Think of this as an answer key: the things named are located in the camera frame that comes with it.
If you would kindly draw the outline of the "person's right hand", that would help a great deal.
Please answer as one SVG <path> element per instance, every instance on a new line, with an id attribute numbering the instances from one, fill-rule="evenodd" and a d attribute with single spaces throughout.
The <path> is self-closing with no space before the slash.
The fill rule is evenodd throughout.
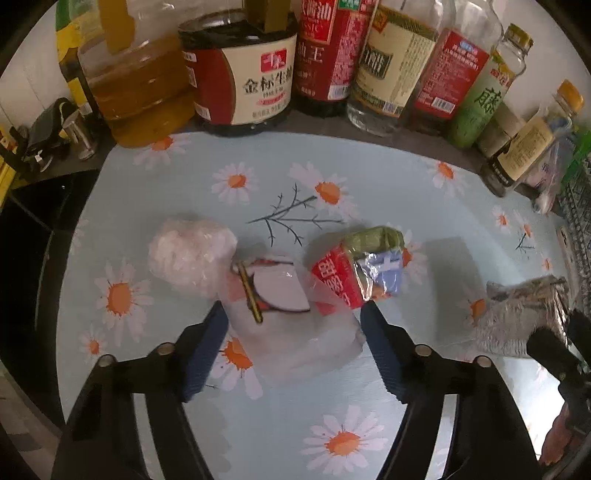
<path id="1" fill-rule="evenodd" d="M 564 403 L 559 415 L 554 419 L 551 429 L 546 434 L 542 446 L 542 454 L 539 463 L 549 466 L 559 462 L 567 446 L 571 443 L 573 432 L 567 427 L 570 411 L 567 403 Z"/>

